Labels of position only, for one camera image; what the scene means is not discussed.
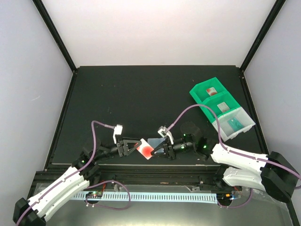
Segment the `black card holder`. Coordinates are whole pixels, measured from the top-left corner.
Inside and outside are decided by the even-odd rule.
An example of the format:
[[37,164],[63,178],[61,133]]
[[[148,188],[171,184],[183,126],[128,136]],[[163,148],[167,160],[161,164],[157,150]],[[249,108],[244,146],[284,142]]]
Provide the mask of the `black card holder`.
[[[164,138],[148,138],[147,142],[148,144],[152,147],[152,148],[156,148],[158,145],[160,145],[162,142],[164,142],[165,139]],[[164,149],[160,148],[158,149],[156,152],[158,153],[164,153]]]

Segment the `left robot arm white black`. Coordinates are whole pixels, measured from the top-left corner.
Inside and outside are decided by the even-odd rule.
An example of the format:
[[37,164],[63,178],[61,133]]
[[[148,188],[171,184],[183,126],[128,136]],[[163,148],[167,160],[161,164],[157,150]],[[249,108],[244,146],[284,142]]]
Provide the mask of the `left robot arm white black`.
[[15,203],[13,221],[17,226],[45,226],[47,221],[74,195],[108,183],[123,186],[115,180],[101,181],[97,158],[117,154],[125,157],[142,145],[141,140],[122,139],[111,148],[97,146],[81,156],[53,183],[29,199],[21,198]]

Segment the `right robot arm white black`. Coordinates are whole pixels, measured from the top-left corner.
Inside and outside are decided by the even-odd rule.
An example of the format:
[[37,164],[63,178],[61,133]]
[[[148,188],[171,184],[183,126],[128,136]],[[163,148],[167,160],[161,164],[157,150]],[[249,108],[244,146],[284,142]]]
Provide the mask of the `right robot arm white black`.
[[280,202],[290,202],[298,173],[280,153],[256,154],[222,145],[203,136],[201,129],[190,121],[181,125],[182,137],[178,140],[166,127],[160,127],[158,133],[164,140],[151,151],[152,157],[174,160],[179,152],[193,151],[203,161],[211,158],[222,165],[214,177],[216,188],[244,186],[264,191]]

